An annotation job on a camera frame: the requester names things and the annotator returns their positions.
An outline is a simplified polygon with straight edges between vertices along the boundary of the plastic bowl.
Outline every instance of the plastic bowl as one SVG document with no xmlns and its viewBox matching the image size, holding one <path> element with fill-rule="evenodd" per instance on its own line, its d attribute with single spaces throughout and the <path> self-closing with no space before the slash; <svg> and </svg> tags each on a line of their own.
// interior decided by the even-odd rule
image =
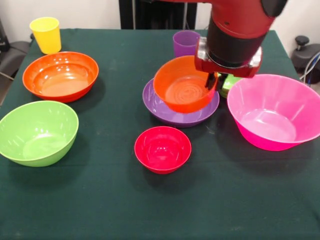
<svg viewBox="0 0 320 240">
<path fill-rule="evenodd" d="M 243 78 L 227 104 L 243 137 L 258 148 L 282 151 L 320 136 L 320 96 L 289 77 Z"/>
<path fill-rule="evenodd" d="M 57 101 L 35 101 L 0 121 L 0 154 L 29 167 L 58 162 L 73 145 L 79 127 L 76 112 Z"/>
<path fill-rule="evenodd" d="M 193 113 L 206 107 L 215 87 L 205 88 L 208 73 L 198 71 L 194 56 L 181 56 L 164 64 L 155 74 L 153 88 L 158 97 L 177 113 Z"/>
<path fill-rule="evenodd" d="M 170 174 L 190 157 L 191 142 L 180 130 L 169 126 L 149 128 L 134 144 L 140 163 L 156 174 Z"/>
<path fill-rule="evenodd" d="M 193 127 L 208 119 L 218 108 L 220 96 L 216 91 L 211 102 L 203 109 L 192 113 L 172 111 L 155 93 L 154 80 L 144 87 L 142 98 L 146 108 L 161 122 L 178 128 Z"/>
<path fill-rule="evenodd" d="M 98 73 L 98 64 L 91 57 L 65 51 L 32 62 L 22 81 L 28 91 L 41 99 L 69 103 L 89 92 Z"/>
</svg>

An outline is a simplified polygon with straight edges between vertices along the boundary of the bowl rim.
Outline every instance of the bowl rim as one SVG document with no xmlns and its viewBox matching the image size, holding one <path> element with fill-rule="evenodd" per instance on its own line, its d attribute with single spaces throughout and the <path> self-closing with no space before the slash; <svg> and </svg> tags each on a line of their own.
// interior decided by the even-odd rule
<svg viewBox="0 0 320 240">
<path fill-rule="evenodd" d="M 39 101 L 33 101 L 33 102 L 29 102 L 29 103 L 23 104 L 23 105 L 21 105 L 21 106 L 18 106 L 18 107 L 16 107 L 15 109 L 9 111 L 9 112 L 0 120 L 0 126 L 1 126 L 2 122 L 3 122 L 10 114 L 12 114 L 13 112 L 18 111 L 19 109 L 24 108 L 25 106 L 28 106 L 28 105 L 33 105 L 33 104 L 46 104 L 46 103 L 54 103 L 54 104 L 63 106 L 63 107 L 65 107 L 65 108 L 69 109 L 69 110 L 73 113 L 73 115 L 75 116 L 75 119 L 76 119 L 76 128 L 75 128 L 75 131 L 74 131 L 72 137 L 70 138 L 70 140 L 69 140 L 63 147 L 61 147 L 59 150 L 55 151 L 54 153 L 51 153 L 51 154 L 48 154 L 48 155 L 44 155 L 44 156 L 41 156 L 41 157 L 38 157 L 38 158 L 20 159 L 20 158 L 10 157 L 10 156 L 4 154 L 4 153 L 0 150 L 0 154 L 1 154 L 2 156 L 4 156 L 4 157 L 7 158 L 7 159 L 10 159 L 10 160 L 12 160 L 12 161 L 17 161 L 17 162 L 33 162 L 33 161 L 39 161 L 39 160 L 42 160 L 42 159 L 51 157 L 52 155 L 60 152 L 62 149 L 64 149 L 66 146 L 68 146 L 68 145 L 74 140 L 74 138 L 76 137 L 76 135 L 77 135 L 77 133 L 78 133 L 78 130 L 79 130 L 79 118 L 78 118 L 78 115 L 77 115 L 76 111 L 75 111 L 72 107 L 68 106 L 68 105 L 65 104 L 65 103 L 59 102 L 59 101 L 39 100 Z"/>
<path fill-rule="evenodd" d="M 217 91 L 215 91 L 214 94 L 215 94 L 215 95 L 218 95 L 218 97 L 217 97 L 217 105 L 216 105 L 216 107 L 213 109 L 213 111 L 210 112 L 209 115 L 204 116 L 204 117 L 198 119 L 197 121 L 173 122 L 173 121 L 167 120 L 167 119 L 165 119 L 165 118 L 163 118 L 163 117 L 160 117 L 160 116 L 157 115 L 156 113 L 154 113 L 154 112 L 150 109 L 150 107 L 148 107 L 148 105 L 147 105 L 147 103 L 146 103 L 146 100 L 145 100 L 145 98 L 144 98 L 144 93 L 145 93 L 145 91 L 146 91 L 146 89 L 147 89 L 147 86 L 148 86 L 148 85 L 151 85 L 152 88 L 154 87 L 153 81 L 154 81 L 154 77 L 151 78 L 151 80 L 149 80 L 149 81 L 146 83 L 146 85 L 144 86 L 143 91 L 142 91 L 142 101 L 143 101 L 145 107 L 149 110 L 149 112 L 152 113 L 152 114 L 153 114 L 154 116 L 156 116 L 157 118 L 161 119 L 162 121 L 170 122 L 170 123 L 173 123 L 173 124 L 179 124 L 179 125 L 182 125 L 182 124 L 200 123 L 200 122 L 202 122 L 202 121 L 210 118 L 210 117 L 217 111 L 217 109 L 218 109 L 218 107 L 219 107 L 219 104 L 220 104 L 220 95 L 219 95 L 219 93 L 218 93 Z M 213 98 L 211 99 L 209 105 L 212 104 L 213 100 L 215 99 L 215 95 L 214 95 Z"/>
<path fill-rule="evenodd" d="M 287 81 L 293 82 L 294 84 L 301 85 L 303 88 L 306 88 L 311 94 L 315 95 L 317 98 L 320 99 L 320 95 L 319 95 L 315 90 L 313 90 L 312 88 L 308 87 L 307 85 L 303 84 L 302 82 L 300 82 L 300 81 L 298 81 L 298 80 L 296 80 L 296 79 L 294 79 L 294 78 L 291 78 L 291 77 L 288 77 L 288 76 L 284 76 L 284 75 L 279 75 L 279 74 L 271 74 L 271 73 L 270 73 L 270 74 L 269 74 L 269 73 L 256 74 L 255 76 L 259 76 L 259 77 L 260 77 L 260 76 L 261 76 L 261 77 L 263 77 L 263 76 L 268 76 L 268 77 L 281 77 L 281 78 L 284 78 L 284 79 L 286 79 Z M 310 138 L 307 138 L 307 139 L 304 139 L 304 140 L 299 140 L 299 141 L 296 141 L 296 140 L 295 140 L 295 141 L 279 141 L 279 140 L 271 139 L 271 138 L 269 138 L 269 137 L 262 136 L 262 135 L 257 134 L 257 133 L 255 133 L 255 132 L 247 129 L 246 127 L 244 127 L 244 126 L 241 124 L 241 122 L 239 121 L 239 119 L 238 119 L 237 117 L 235 117 L 233 111 L 230 109 L 230 95 L 231 95 L 230 93 L 232 93 L 233 89 L 235 89 L 235 86 L 240 85 L 241 82 L 247 81 L 248 79 L 249 79 L 249 80 L 252 80 L 252 78 L 246 78 L 246 77 L 238 80 L 238 81 L 230 88 L 230 90 L 229 90 L 229 92 L 228 92 L 228 95 L 227 95 L 227 99 L 226 99 L 229 112 L 231 113 L 232 117 L 234 118 L 234 120 L 236 121 L 237 124 L 240 124 L 240 125 L 241 125 L 243 128 L 245 128 L 247 131 L 249 131 L 250 133 L 252 133 L 252 134 L 254 134 L 254 135 L 256 135 L 256 136 L 258 136 L 258 137 L 260 137 L 260 138 L 263 138 L 263 139 L 265 139 L 265 140 L 269 140 L 269 141 L 272 141 L 272 142 L 275 142 L 275 143 L 280 143 L 280 144 L 301 144 L 301 143 L 305 143 L 305 142 L 311 141 L 311 140 L 313 140 L 313 139 L 316 139 L 316 138 L 318 138 L 318 137 L 320 136 L 320 132 L 319 132 L 317 135 L 315 135 L 315 136 L 313 136 L 313 137 L 310 137 Z"/>
<path fill-rule="evenodd" d="M 146 165 L 144 162 L 142 162 L 142 161 L 139 159 L 139 157 L 137 156 L 137 150 L 136 150 L 136 149 L 137 149 L 137 142 L 138 142 L 138 140 L 142 137 L 142 135 L 145 134 L 146 132 L 148 132 L 148 131 L 150 131 L 150 130 L 152 130 L 152 129 L 164 129 L 164 128 L 166 128 L 166 129 L 173 129 L 174 131 L 177 131 L 177 132 L 179 132 L 180 134 L 182 134 L 182 135 L 188 140 L 188 146 L 189 146 L 190 151 L 189 151 L 189 153 L 187 154 L 187 157 L 185 158 L 185 160 L 183 160 L 182 163 L 180 163 L 179 165 L 177 165 L 177 166 L 175 166 L 175 167 L 172 167 L 172 168 L 168 168 L 168 169 L 158 169 L 158 168 L 154 168 L 154 167 L 150 167 L 150 166 Z M 167 171 L 173 171 L 173 170 L 176 170 L 176 169 L 180 168 L 182 165 L 184 165 L 184 164 L 188 161 L 188 159 L 190 158 L 191 153 L 192 153 L 192 144 L 191 144 L 191 141 L 190 141 L 190 139 L 188 138 L 188 136 L 187 136 L 184 132 L 182 132 L 181 130 L 179 130 L 179 129 L 175 128 L 175 127 L 171 127 L 171 126 L 154 126 L 154 127 L 150 127 L 150 128 L 148 128 L 148 129 L 144 130 L 142 133 L 139 134 L 139 136 L 138 136 L 138 137 L 136 138 L 136 140 L 135 140 L 133 149 L 134 149 L 135 157 L 136 157 L 136 158 L 138 159 L 138 161 L 139 161 L 143 166 L 145 166 L 147 169 L 154 170 L 154 171 L 158 171 L 158 172 L 167 172 Z"/>
<path fill-rule="evenodd" d="M 28 87 L 26 86 L 26 76 L 25 76 L 27 70 L 28 70 L 29 68 L 31 68 L 31 66 L 33 66 L 34 64 L 36 64 L 38 61 L 40 61 L 40 60 L 42 60 L 42 59 L 44 59 L 44 58 L 48 58 L 49 56 L 54 56 L 54 55 L 59 55 L 59 54 L 76 54 L 76 55 L 82 55 L 82 56 L 85 56 L 85 57 L 89 58 L 89 59 L 94 63 L 94 65 L 95 65 L 96 68 L 97 68 L 96 75 L 93 76 L 93 81 L 92 81 L 90 84 L 86 85 L 84 88 L 82 88 L 82 89 L 79 90 L 79 91 L 76 91 L 76 92 L 71 93 L 71 94 L 59 95 L 59 96 L 48 96 L 48 95 L 44 95 L 44 94 L 42 94 L 42 93 L 35 92 L 34 90 L 28 88 Z M 40 97 L 40 98 L 51 98 L 51 99 L 67 98 L 67 97 L 69 97 L 69 96 L 73 96 L 73 95 L 75 95 L 75 94 L 78 94 L 79 92 L 83 91 L 84 89 L 92 86 L 92 85 L 96 82 L 96 80 L 97 80 L 97 78 L 98 78 L 99 71 L 100 71 L 100 70 L 99 70 L 99 65 L 98 65 L 98 63 L 97 63 L 91 56 L 89 56 L 89 55 L 87 55 L 87 54 L 84 54 L 84 53 L 82 53 L 82 52 L 77 52 L 77 51 L 59 51 L 59 52 L 56 52 L 56 53 L 52 53 L 52 54 L 47 54 L 47 55 L 41 56 L 41 57 L 37 58 L 36 60 L 32 61 L 32 62 L 25 68 L 25 70 L 23 71 L 23 74 L 22 74 L 22 83 L 23 83 L 24 87 L 25 87 L 30 93 L 32 93 L 32 94 L 34 94 L 34 95 L 36 95 L 36 96 L 38 96 L 38 97 Z"/>
<path fill-rule="evenodd" d="M 164 101 L 165 103 L 168 103 L 168 104 L 171 104 L 171 105 L 175 105 L 175 106 L 188 106 L 188 105 L 191 105 L 191 104 L 194 104 L 194 103 L 197 103 L 197 102 L 202 102 L 204 99 L 206 99 L 212 92 L 215 92 L 215 87 L 213 87 L 212 89 L 210 89 L 205 95 L 203 95 L 202 97 L 198 98 L 197 100 L 195 101 L 192 101 L 192 102 L 189 102 L 189 103 L 176 103 L 176 102 L 172 102 L 172 101 L 167 101 L 165 100 L 164 98 L 162 98 L 161 96 L 159 96 L 158 94 L 158 91 L 156 91 L 156 88 L 155 88 L 155 82 L 156 82 L 156 79 L 157 79 L 157 75 L 159 74 L 159 72 L 161 71 L 161 69 L 171 63 L 171 62 L 174 62 L 174 61 L 179 61 L 180 59 L 193 59 L 193 61 L 195 60 L 195 56 L 194 55 L 186 55 L 186 56 L 179 56 L 179 57 L 175 57 L 167 62 L 165 62 L 155 73 L 154 75 L 154 80 L 153 80 L 153 89 L 154 89 L 154 92 L 155 94 L 162 100 Z"/>
</svg>

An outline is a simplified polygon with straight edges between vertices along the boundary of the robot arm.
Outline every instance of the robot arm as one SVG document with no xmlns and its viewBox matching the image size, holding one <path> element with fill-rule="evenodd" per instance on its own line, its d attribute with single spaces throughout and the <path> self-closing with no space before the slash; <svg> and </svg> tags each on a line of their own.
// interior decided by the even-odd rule
<svg viewBox="0 0 320 240">
<path fill-rule="evenodd" d="M 207 37 L 197 45 L 196 68 L 250 78 L 262 62 L 261 43 L 288 0 L 165 1 L 212 4 Z"/>
</svg>

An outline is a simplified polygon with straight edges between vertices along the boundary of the green bowl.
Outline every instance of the green bowl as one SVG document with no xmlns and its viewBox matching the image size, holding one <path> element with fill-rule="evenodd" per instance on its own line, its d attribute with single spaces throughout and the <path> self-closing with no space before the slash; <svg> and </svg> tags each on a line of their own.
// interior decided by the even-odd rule
<svg viewBox="0 0 320 240">
<path fill-rule="evenodd" d="M 49 166 L 69 151 L 78 128 L 76 112 L 64 103 L 27 103 L 0 121 L 0 154 L 29 167 Z"/>
</svg>

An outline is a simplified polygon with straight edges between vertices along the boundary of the purple plate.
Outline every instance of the purple plate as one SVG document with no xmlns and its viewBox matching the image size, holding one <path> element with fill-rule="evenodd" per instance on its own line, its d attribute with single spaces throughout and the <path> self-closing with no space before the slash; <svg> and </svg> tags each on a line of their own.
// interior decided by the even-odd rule
<svg viewBox="0 0 320 240">
<path fill-rule="evenodd" d="M 154 80 L 144 87 L 142 98 L 146 108 L 160 121 L 180 128 L 195 126 L 209 118 L 218 108 L 220 97 L 216 91 L 212 101 L 203 109 L 192 113 L 172 111 L 155 93 Z"/>
</svg>

